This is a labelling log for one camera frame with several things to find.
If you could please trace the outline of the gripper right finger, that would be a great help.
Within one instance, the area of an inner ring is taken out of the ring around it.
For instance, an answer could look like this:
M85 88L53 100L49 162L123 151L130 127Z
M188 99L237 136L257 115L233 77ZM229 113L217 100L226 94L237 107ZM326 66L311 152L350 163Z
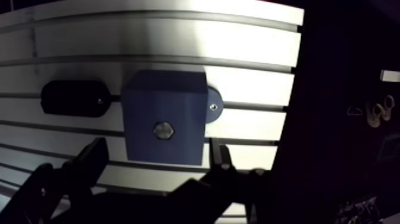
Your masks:
M212 138L210 144L209 171L170 193L172 222L215 223L233 203L238 203L245 206L247 223L268 223L269 172L238 171L226 145Z

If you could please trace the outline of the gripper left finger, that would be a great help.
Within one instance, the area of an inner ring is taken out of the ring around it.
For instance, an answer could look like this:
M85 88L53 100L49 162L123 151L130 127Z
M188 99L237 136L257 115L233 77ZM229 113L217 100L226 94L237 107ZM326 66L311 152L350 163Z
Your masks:
M108 161L105 138L95 138L60 168L38 166L1 211L1 223L85 222L94 198L91 188Z

